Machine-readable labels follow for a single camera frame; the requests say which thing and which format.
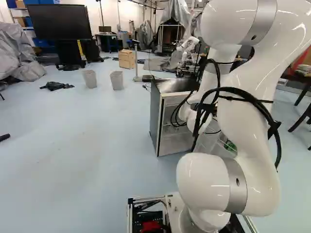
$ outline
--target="black monitor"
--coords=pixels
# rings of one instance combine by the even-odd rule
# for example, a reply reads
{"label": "black monitor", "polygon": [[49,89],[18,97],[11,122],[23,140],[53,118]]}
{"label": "black monitor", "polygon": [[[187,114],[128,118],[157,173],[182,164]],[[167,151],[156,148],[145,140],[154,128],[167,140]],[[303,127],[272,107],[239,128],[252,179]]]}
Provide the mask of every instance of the black monitor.
{"label": "black monitor", "polygon": [[91,27],[84,5],[29,4],[29,16],[36,37],[47,40],[91,39]]}

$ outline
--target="monitor stand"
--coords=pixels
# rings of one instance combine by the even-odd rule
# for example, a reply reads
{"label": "monitor stand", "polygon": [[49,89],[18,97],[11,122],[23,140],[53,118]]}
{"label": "monitor stand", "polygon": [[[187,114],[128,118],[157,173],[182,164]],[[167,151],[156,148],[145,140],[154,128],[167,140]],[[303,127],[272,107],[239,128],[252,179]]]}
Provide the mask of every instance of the monitor stand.
{"label": "monitor stand", "polygon": [[59,63],[56,64],[58,70],[71,71],[80,67],[85,68],[86,61],[81,59],[76,40],[59,40],[55,42],[55,46],[59,57]]}

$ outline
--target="trash can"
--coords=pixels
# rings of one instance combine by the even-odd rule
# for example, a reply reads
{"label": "trash can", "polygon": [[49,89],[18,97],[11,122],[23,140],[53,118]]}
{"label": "trash can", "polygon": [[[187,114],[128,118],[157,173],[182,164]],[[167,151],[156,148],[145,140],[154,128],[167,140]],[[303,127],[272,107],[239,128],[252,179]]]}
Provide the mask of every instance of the trash can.
{"label": "trash can", "polygon": [[90,89],[97,87],[96,73],[94,70],[83,70],[83,78]]}
{"label": "trash can", "polygon": [[123,71],[113,71],[110,73],[112,88],[114,90],[123,90]]}

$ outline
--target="chair leg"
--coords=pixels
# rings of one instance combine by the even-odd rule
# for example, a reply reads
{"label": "chair leg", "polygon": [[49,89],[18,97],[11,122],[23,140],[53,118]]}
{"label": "chair leg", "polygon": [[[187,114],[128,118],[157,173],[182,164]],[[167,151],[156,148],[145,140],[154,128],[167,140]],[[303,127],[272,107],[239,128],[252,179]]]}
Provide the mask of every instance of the chair leg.
{"label": "chair leg", "polygon": [[303,88],[303,90],[302,90],[302,92],[300,93],[298,99],[296,100],[296,102],[295,102],[295,104],[294,104],[295,106],[297,106],[297,105],[301,102],[301,100],[304,98],[304,96],[305,96],[306,93],[308,92],[310,86],[311,86],[310,83],[307,83],[307,84],[306,84],[305,88]]}
{"label": "chair leg", "polygon": [[306,109],[304,114],[298,119],[298,121],[288,130],[288,132],[294,131],[302,122],[303,120],[310,114],[309,111],[311,111],[311,103],[309,107]]}

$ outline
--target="wooden box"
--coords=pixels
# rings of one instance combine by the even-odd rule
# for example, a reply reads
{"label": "wooden box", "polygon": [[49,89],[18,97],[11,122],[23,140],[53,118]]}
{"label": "wooden box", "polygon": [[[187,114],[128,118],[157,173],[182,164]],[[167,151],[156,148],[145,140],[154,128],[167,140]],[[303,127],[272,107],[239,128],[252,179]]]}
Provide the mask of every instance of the wooden box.
{"label": "wooden box", "polygon": [[15,3],[17,8],[26,8],[23,0],[16,0]]}
{"label": "wooden box", "polygon": [[127,69],[135,67],[135,56],[132,50],[121,50],[119,52],[119,66]]}

